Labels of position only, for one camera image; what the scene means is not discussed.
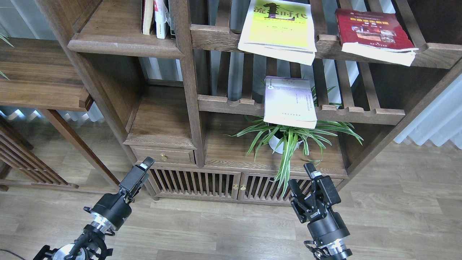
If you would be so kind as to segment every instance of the white book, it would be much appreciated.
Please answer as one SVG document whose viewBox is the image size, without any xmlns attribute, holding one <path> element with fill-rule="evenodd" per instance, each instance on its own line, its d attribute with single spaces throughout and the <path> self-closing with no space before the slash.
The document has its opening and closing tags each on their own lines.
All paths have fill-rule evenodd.
<svg viewBox="0 0 462 260">
<path fill-rule="evenodd" d="M 167 23 L 170 15 L 166 3 L 167 0 L 155 0 L 154 18 L 156 20 L 156 36 L 159 39 L 165 39 L 170 30 Z"/>
<path fill-rule="evenodd" d="M 311 6 L 251 0 L 237 48 L 311 66 L 316 52 Z"/>
<path fill-rule="evenodd" d="M 316 127 L 309 80 L 267 76 L 265 83 L 264 122 L 310 129 Z"/>
</svg>

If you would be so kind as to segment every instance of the red book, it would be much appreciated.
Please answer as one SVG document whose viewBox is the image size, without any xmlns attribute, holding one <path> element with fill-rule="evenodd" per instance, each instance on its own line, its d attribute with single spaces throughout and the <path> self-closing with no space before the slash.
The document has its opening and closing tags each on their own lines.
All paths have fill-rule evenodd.
<svg viewBox="0 0 462 260">
<path fill-rule="evenodd" d="M 337 9 L 342 51 L 410 66 L 415 58 L 413 43 L 392 13 Z"/>
</svg>

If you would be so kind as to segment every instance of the cabinet door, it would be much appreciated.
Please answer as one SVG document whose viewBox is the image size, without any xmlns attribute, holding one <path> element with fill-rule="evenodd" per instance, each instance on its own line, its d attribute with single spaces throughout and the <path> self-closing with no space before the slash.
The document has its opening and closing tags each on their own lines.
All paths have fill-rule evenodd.
<svg viewBox="0 0 462 260">
<path fill-rule="evenodd" d="M 282 194 L 283 187 L 278 188 L 279 181 L 274 182 L 274 175 L 261 173 L 242 173 L 237 198 L 241 201 L 260 204 L 286 204 L 290 205 L 291 190 L 287 188 Z M 310 178 L 308 176 L 291 176 L 296 179 L 303 194 L 308 193 Z M 337 187 L 343 180 L 332 179 Z"/>
<path fill-rule="evenodd" d="M 237 200 L 240 172 L 193 169 L 152 169 L 151 182 L 158 197 Z"/>
</svg>

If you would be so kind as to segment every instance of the white curtain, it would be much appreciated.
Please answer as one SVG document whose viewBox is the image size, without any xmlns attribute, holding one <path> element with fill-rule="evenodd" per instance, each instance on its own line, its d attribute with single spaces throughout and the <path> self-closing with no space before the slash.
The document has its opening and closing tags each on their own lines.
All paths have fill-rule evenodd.
<svg viewBox="0 0 462 260">
<path fill-rule="evenodd" d="M 462 149 L 462 75 L 457 77 L 396 138 L 401 143 L 409 137 L 417 145 L 431 141 L 441 146 L 452 141 Z"/>
</svg>

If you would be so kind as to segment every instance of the brass drawer knob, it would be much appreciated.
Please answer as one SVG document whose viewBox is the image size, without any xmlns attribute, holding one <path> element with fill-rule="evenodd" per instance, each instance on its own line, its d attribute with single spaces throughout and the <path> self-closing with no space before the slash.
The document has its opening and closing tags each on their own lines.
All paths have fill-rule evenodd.
<svg viewBox="0 0 462 260">
<path fill-rule="evenodd" d="M 168 157 L 166 155 L 164 155 L 164 154 L 160 154 L 160 159 L 162 161 L 166 161 L 168 159 Z"/>
</svg>

